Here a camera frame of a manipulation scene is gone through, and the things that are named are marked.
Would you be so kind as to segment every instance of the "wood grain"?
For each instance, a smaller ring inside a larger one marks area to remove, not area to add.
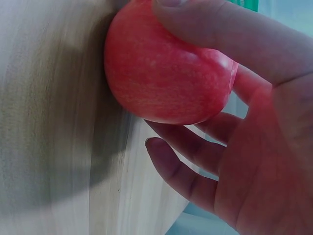
[[[0,2],[0,235],[162,235],[185,207],[105,82],[126,2]]]

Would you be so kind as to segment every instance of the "human hand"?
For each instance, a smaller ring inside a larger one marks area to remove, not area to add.
[[[246,118],[220,113],[196,125],[227,147],[148,122],[165,140],[146,142],[159,174],[242,235],[313,234],[313,39],[222,0],[153,9],[184,41],[249,68],[239,68],[234,85]],[[189,169],[170,146],[219,181]]]

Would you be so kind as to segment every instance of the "apple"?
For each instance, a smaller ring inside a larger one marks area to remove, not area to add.
[[[191,125],[218,114],[238,63],[183,42],[157,20],[151,0],[132,0],[114,17],[104,66],[117,101],[146,120]]]

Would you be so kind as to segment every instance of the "green object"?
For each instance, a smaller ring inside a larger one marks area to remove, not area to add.
[[[228,1],[256,12],[258,11],[259,8],[259,0],[228,0]]]

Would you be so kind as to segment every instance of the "finger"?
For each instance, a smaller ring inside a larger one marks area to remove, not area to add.
[[[147,121],[149,126],[174,149],[200,168],[218,175],[224,146],[211,143],[184,126]]]
[[[239,65],[234,83],[234,92],[245,103],[249,104],[258,89],[270,89],[272,85],[256,73]]]
[[[207,121],[196,124],[196,127],[217,141],[227,144],[241,121],[239,117],[221,112]]]
[[[218,182],[195,173],[159,138],[148,139],[146,147],[156,170],[169,186],[197,206],[214,212]]]
[[[224,0],[160,4],[170,1],[154,0],[154,13],[186,42],[217,49],[274,85],[313,71],[313,40],[300,32]]]

